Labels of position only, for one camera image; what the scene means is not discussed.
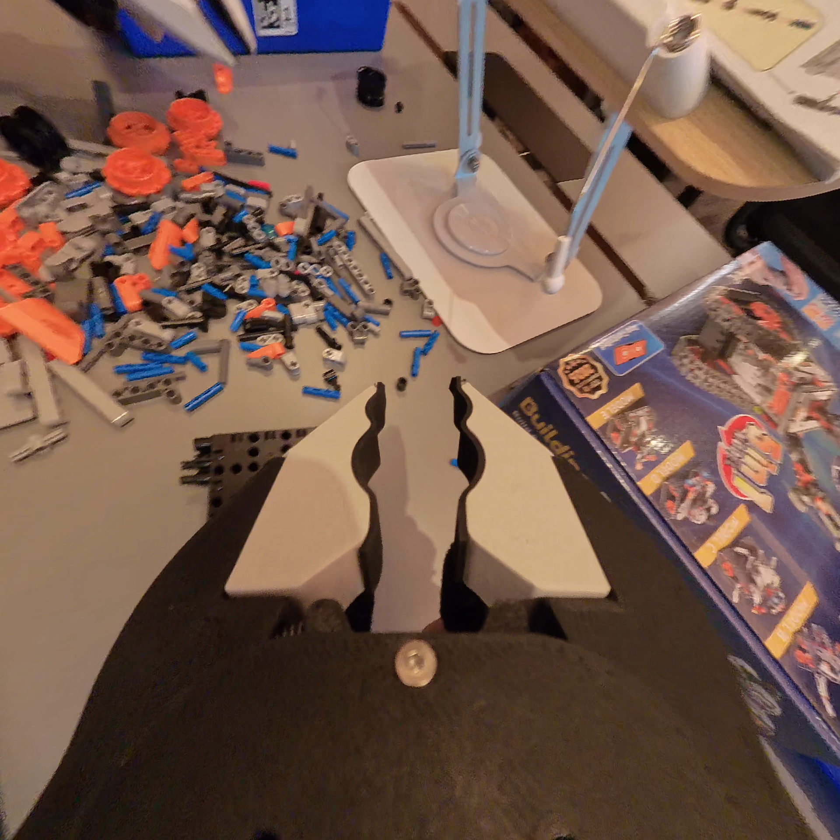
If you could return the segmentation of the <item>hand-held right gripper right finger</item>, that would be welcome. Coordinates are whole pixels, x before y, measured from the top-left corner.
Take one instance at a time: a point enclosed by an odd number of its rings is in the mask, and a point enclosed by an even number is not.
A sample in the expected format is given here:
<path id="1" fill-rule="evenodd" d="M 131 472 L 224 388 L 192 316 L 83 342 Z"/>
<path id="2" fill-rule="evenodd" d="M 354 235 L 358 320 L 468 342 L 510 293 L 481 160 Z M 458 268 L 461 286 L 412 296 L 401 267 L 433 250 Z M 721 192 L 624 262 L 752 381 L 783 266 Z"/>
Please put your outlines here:
<path id="1" fill-rule="evenodd" d="M 602 599 L 611 586 L 550 451 L 456 376 L 455 536 L 442 593 L 481 601 Z"/>

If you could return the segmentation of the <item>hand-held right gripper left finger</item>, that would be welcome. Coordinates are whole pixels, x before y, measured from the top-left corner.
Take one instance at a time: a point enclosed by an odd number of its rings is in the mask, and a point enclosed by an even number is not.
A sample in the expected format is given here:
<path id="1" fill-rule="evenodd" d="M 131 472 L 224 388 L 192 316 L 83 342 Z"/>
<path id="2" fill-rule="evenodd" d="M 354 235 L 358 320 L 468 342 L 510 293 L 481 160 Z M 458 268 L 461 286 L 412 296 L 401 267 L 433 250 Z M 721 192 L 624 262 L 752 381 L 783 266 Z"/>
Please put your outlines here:
<path id="1" fill-rule="evenodd" d="M 381 465 L 378 382 L 288 451 L 229 575 L 229 596 L 362 597 L 382 573 L 370 483 Z"/>

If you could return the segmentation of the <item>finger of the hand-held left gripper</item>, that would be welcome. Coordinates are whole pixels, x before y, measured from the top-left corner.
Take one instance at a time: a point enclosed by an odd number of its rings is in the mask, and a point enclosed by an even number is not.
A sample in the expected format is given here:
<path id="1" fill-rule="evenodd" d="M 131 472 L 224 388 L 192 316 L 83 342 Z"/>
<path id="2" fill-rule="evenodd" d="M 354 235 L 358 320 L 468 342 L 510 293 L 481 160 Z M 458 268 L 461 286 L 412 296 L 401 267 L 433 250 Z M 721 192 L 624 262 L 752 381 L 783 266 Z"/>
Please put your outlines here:
<path id="1" fill-rule="evenodd" d="M 257 36 L 250 20 L 246 1 L 218 1 L 249 54 L 258 51 Z"/>
<path id="2" fill-rule="evenodd" d="M 228 67 L 235 66 L 235 55 L 226 47 L 196 2 L 128 1 L 128 10 L 134 16 L 154 21 L 168 35 L 180 39 L 198 54 Z"/>

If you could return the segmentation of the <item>pile of building pieces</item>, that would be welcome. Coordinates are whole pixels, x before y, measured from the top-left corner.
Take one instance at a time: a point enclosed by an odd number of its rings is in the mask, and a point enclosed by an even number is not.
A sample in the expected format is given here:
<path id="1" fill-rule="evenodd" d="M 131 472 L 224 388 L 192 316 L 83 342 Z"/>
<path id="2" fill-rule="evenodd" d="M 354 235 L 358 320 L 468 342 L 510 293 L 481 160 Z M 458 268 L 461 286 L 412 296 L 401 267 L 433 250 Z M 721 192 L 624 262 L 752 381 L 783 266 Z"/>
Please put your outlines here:
<path id="1" fill-rule="evenodd" d="M 359 228 L 385 277 L 423 298 L 371 216 L 226 171 L 266 159 L 223 136 L 204 90 L 177 91 L 158 120 L 92 87 L 104 145 L 27 106 L 2 116 L 2 430 L 67 430 L 58 385 L 117 428 L 148 400 L 193 413 L 224 393 L 236 352 L 295 380 L 299 333 L 324 344 L 323 384 L 301 393 L 338 401 L 348 350 L 394 306 L 354 253 Z"/>

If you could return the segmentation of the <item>blue storage bin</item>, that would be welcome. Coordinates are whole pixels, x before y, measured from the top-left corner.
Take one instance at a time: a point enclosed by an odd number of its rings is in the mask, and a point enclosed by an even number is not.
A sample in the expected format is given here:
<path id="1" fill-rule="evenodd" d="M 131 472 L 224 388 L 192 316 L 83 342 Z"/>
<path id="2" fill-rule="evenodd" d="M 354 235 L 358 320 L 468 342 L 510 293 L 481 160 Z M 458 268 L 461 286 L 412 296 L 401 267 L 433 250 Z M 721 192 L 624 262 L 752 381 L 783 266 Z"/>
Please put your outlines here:
<path id="1" fill-rule="evenodd" d="M 389 1 L 244 1 L 240 6 L 254 30 L 260 55 L 378 51 L 391 10 Z M 195 54 L 177 36 L 154 38 L 125 10 L 119 11 L 117 20 L 122 41 L 133 56 Z"/>

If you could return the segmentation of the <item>blue robot kit box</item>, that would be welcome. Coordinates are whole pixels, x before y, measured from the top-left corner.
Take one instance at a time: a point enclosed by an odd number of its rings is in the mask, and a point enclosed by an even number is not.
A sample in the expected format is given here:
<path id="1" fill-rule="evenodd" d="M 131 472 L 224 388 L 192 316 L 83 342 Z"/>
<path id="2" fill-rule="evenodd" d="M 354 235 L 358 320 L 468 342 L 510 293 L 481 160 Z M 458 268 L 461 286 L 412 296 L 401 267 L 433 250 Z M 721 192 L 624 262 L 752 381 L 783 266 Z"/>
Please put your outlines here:
<path id="1" fill-rule="evenodd" d="M 838 301 L 765 242 L 500 407 L 664 539 L 759 735 L 838 838 Z"/>

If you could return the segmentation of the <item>grey cross axle connector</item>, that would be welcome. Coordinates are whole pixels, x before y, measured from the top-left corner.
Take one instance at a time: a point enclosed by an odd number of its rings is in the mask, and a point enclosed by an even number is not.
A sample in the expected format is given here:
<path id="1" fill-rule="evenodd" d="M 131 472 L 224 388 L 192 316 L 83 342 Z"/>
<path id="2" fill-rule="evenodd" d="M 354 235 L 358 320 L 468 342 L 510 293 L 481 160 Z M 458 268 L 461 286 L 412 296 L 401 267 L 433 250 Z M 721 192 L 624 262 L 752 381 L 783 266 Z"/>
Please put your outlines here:
<path id="1" fill-rule="evenodd" d="M 62 427 L 50 429 L 43 434 L 34 434 L 28 437 L 25 444 L 10 453 L 7 459 L 12 464 L 23 463 L 28 459 L 51 451 L 67 438 L 68 432 Z"/>

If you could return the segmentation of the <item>metal stand bracket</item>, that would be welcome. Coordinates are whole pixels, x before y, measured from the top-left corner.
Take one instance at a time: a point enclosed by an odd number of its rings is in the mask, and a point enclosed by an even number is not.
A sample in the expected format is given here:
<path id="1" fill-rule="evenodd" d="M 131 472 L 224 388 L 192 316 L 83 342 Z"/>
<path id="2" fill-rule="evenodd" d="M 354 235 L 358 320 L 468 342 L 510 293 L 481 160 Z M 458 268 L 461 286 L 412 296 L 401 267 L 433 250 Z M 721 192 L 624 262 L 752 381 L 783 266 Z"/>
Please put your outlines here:
<path id="1" fill-rule="evenodd" d="M 481 162 L 487 1 L 458 1 L 458 166 L 455 194 L 466 196 Z"/>

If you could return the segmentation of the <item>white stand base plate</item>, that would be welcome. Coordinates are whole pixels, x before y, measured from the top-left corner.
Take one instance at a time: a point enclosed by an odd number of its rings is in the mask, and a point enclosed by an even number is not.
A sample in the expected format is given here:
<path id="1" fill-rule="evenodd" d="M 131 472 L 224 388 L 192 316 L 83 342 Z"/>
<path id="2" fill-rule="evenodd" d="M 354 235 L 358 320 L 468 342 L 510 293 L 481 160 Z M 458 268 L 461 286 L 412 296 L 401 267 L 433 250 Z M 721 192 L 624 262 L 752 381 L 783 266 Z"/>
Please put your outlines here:
<path id="1" fill-rule="evenodd" d="M 348 175 L 453 338 L 497 354 L 593 314 L 602 289 L 578 259 L 562 287 L 545 290 L 541 275 L 557 236 L 508 175 L 486 156 L 472 190 L 457 193 L 457 156 L 364 161 Z"/>

